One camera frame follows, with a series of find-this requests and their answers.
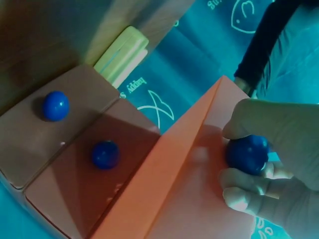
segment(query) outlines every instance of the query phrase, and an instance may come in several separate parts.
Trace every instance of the white drawing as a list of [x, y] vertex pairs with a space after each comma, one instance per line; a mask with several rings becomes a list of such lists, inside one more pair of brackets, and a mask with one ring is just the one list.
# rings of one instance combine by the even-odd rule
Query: white drawing
[[271, 227], [265, 227], [265, 220], [262, 218], [255, 217], [255, 225], [253, 228], [255, 228], [258, 231], [258, 234], [260, 236], [260, 239], [268, 239], [267, 236], [273, 236], [274, 230]]
[[[165, 102], [163, 102], [161, 100], [161, 98], [158, 96], [158, 94], [156, 94], [153, 91], [148, 90], [149, 95], [151, 96], [154, 105], [153, 106], [141, 106], [138, 107], [138, 110], [142, 110], [142, 109], [154, 109], [156, 110], [156, 115], [158, 117], [158, 127], [160, 128], [160, 112], [162, 112], [163, 114], [167, 115], [169, 118], [171, 118], [171, 120], [174, 120], [174, 113], [171, 110], [170, 106], [168, 104], [166, 104]], [[159, 102], [161, 105], [165, 106], [168, 109], [168, 112], [163, 110], [162, 108], [160, 108], [157, 104], [157, 102]]]
[[243, 0], [237, 0], [234, 4], [233, 10], [231, 12], [231, 27], [236, 29], [237, 31], [247, 33], [247, 34], [254, 34], [256, 30], [244, 30], [240, 26], [240, 19], [235, 17], [235, 11], [238, 8], [238, 5], [241, 3], [241, 12], [243, 15], [243, 18], [247, 18], [247, 12], [250, 11], [250, 14], [255, 15], [255, 6], [254, 3], [250, 0], [243, 1]]

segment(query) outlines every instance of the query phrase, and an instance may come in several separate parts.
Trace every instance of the wooden board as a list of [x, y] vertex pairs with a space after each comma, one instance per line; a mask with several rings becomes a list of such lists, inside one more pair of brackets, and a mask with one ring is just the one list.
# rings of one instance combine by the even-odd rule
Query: wooden board
[[0, 0], [0, 114], [80, 63], [93, 65], [129, 25], [152, 50], [194, 0]]

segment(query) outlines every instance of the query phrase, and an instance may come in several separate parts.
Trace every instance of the wooden panel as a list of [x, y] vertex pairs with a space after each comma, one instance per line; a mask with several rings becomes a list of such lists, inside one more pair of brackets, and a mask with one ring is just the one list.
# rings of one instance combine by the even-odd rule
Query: wooden panel
[[194, 0], [0, 0], [0, 113], [80, 63], [129, 25], [154, 48]]
[[[118, 100], [27, 188], [30, 206], [68, 238], [87, 239], [159, 137], [151, 121], [126, 100]], [[112, 140], [120, 151], [119, 164], [110, 170], [91, 161], [94, 144], [104, 140]]]
[[[65, 93], [68, 116], [43, 119], [41, 104], [51, 91]], [[118, 99], [119, 93], [90, 66], [78, 66], [34, 92], [0, 117], [0, 171], [16, 189]]]

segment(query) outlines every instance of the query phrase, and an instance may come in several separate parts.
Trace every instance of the yellow sponge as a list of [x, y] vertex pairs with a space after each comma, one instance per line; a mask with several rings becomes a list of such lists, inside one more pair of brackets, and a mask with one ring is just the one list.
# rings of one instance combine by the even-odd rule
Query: yellow sponge
[[129, 26], [116, 38], [95, 64], [94, 68], [115, 88], [146, 57], [149, 40], [136, 28]]

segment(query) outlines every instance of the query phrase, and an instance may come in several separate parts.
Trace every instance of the blue mat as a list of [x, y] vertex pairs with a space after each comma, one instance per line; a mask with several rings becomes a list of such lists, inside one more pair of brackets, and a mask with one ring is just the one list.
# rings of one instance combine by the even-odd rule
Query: blue mat
[[[263, 12], [272, 0], [197, 0], [157, 49], [120, 86], [131, 101], [165, 132], [222, 75], [233, 78]], [[319, 28], [295, 43], [268, 100], [319, 102]], [[256, 218], [252, 239], [288, 239]], [[0, 238], [53, 239], [0, 185]]]

